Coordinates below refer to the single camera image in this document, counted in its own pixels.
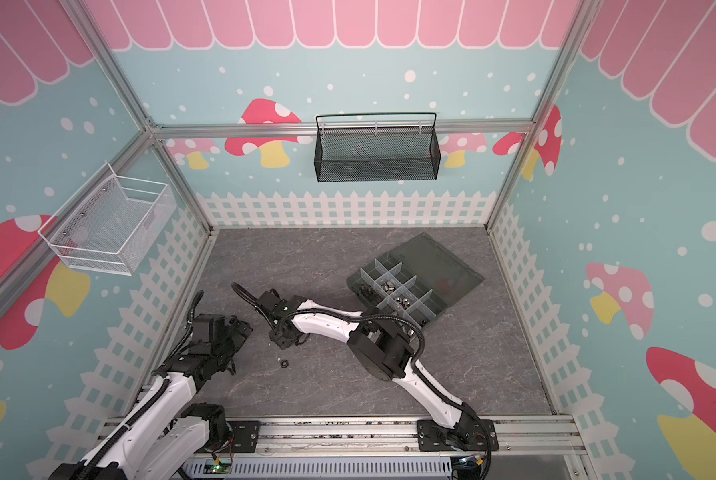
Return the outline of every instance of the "white mesh basket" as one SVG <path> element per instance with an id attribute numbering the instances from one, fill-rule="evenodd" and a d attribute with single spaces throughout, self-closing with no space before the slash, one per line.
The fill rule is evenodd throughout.
<path id="1" fill-rule="evenodd" d="M 38 233 L 70 268 L 130 276 L 174 210 L 169 184 L 112 172 L 57 226 L 58 211 Z"/>

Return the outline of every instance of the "wallpaper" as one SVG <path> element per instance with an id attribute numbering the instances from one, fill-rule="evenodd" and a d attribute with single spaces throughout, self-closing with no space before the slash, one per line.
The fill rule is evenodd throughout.
<path id="1" fill-rule="evenodd" d="M 495 227 L 540 367 L 602 480 L 716 480 L 716 2 L 606 0 L 557 107 Z"/>
<path id="2" fill-rule="evenodd" d="M 151 151 L 126 174 L 166 180 Z M 78 461 L 136 398 L 205 239 L 177 204 L 134 276 L 56 260 L 0 320 L 0 478 L 46 478 Z"/>
<path id="3" fill-rule="evenodd" d="M 0 277 L 136 133 L 58 0 L 0 1 Z"/>
<path id="4" fill-rule="evenodd" d="M 158 124 L 256 98 L 317 114 L 530 118 L 577 0 L 86 0 Z"/>
<path id="5" fill-rule="evenodd" d="M 439 135 L 437 180 L 335 183 L 318 183 L 311 137 L 170 139 L 166 146 L 214 225 L 482 226 L 521 139 Z"/>

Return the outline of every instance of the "vertical metal post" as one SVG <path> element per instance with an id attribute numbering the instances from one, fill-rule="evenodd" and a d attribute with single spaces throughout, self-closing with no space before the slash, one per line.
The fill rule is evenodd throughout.
<path id="1" fill-rule="evenodd" d="M 115 58 L 115 54 L 104 40 L 101 30 L 85 2 L 83 0 L 60 0 L 60 2 L 64 6 L 67 14 L 70 15 L 70 19 L 75 24 L 80 35 L 88 44 L 88 48 L 94 53 L 94 57 L 99 63 L 102 72 L 104 72 L 107 79 L 110 80 L 118 96 L 131 113 L 131 117 L 136 122 L 136 126 L 140 129 L 140 135 L 154 138 L 152 129 L 156 128 L 157 125 L 152 122 L 152 118 L 136 95 L 136 91 L 133 89 L 131 82 L 129 82 L 128 77 Z M 193 211 L 193 214 L 203 229 L 208 233 L 211 231 L 211 224 L 203 212 L 203 209 L 200 208 L 198 200 L 190 189 L 182 172 L 174 164 L 173 158 L 171 158 L 168 150 L 160 145 L 160 142 L 156 142 L 156 151 L 158 152 L 156 156 L 174 184 L 176 191 L 179 192 L 179 195 L 181 195 L 185 203 L 187 203 L 190 210 Z"/>
<path id="2" fill-rule="evenodd" d="M 555 104 L 555 99 L 558 97 L 558 92 L 561 91 L 561 87 L 566 81 L 568 72 L 571 71 L 574 59 L 577 56 L 577 51 L 582 40 L 584 40 L 585 34 L 587 34 L 588 27 L 593 23 L 595 14 L 598 12 L 598 7 L 601 5 L 603 0 L 580 0 L 577 11 L 574 14 L 574 20 L 572 21 L 571 27 L 566 32 L 563 46 L 561 51 L 558 53 L 558 58 L 555 60 L 555 67 L 550 73 L 550 78 L 545 85 L 545 91 L 542 94 L 542 99 L 539 101 L 537 111 L 534 115 L 534 127 L 526 134 L 521 143 L 521 147 L 518 149 L 515 156 L 515 161 L 510 167 L 510 171 L 507 173 L 505 183 L 499 190 L 499 197 L 494 206 L 494 210 L 488 219 L 486 229 L 491 232 L 491 228 L 501 212 L 501 209 L 505 206 L 507 198 L 510 197 L 512 189 L 515 187 L 517 176 L 521 172 L 523 165 L 526 163 L 531 150 L 534 148 L 534 144 L 539 138 L 539 132 L 545 126 L 550 111 Z"/>

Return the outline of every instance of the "black mounting plate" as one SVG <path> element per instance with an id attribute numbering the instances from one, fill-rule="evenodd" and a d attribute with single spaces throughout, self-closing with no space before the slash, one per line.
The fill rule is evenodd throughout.
<path id="1" fill-rule="evenodd" d="M 233 453 L 254 453 L 257 450 L 257 441 L 259 440 L 260 422 L 252 421 L 228 421 L 230 427 L 230 437 L 233 439 Z M 229 445 L 222 448 L 217 453 L 229 454 Z"/>
<path id="2" fill-rule="evenodd" d="M 484 432 L 477 423 L 475 424 L 475 441 L 467 446 L 467 452 L 484 452 L 487 440 L 491 445 L 492 452 L 496 452 L 499 449 L 499 440 L 494 429 L 494 422 L 491 420 L 484 420 L 483 422 L 486 424 L 486 431 Z M 446 445 L 446 431 L 446 428 L 441 427 L 432 420 L 418 420 L 416 433 L 419 440 L 419 450 L 421 452 L 454 451 L 453 447 Z"/>

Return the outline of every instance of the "gray marble floor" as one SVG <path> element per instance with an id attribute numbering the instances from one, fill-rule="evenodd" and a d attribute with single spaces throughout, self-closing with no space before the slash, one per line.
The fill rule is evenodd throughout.
<path id="1" fill-rule="evenodd" d="M 420 232 L 485 277 L 425 329 L 425 366 L 480 413 L 548 414 L 550 408 L 525 337 L 482 228 L 325 228 L 223 230 L 199 281 L 198 312 L 237 315 L 254 332 L 235 355 L 237 374 L 212 378 L 195 401 L 224 405 L 228 416 L 416 415 L 402 388 L 370 376 L 344 344 L 312 336 L 280 350 L 264 319 L 233 293 L 275 288 L 342 310 L 363 310 L 348 275 Z M 289 368 L 279 361 L 289 361 Z"/>

